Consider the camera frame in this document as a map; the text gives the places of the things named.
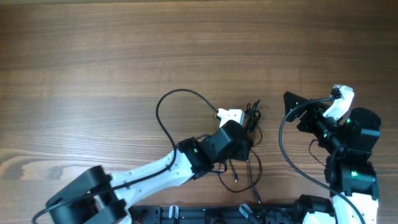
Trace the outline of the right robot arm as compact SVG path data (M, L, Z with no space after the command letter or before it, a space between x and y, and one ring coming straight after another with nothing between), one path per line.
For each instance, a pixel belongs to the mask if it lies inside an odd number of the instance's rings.
M369 161L381 132L380 117L365 108L351 109L354 91L336 86L328 98L308 100L284 93L283 122L299 119L298 130L315 136L327 150L322 187L330 199L301 196L301 223L376 223L378 179Z

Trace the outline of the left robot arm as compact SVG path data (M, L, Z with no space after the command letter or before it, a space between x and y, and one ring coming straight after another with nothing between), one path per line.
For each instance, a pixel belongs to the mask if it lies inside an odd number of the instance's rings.
M51 197L32 223L49 213L54 223L131 223L129 208L157 192L214 172L216 163L246 161L254 142L227 121L217 132L180 141L165 157L133 170L105 174L92 167Z

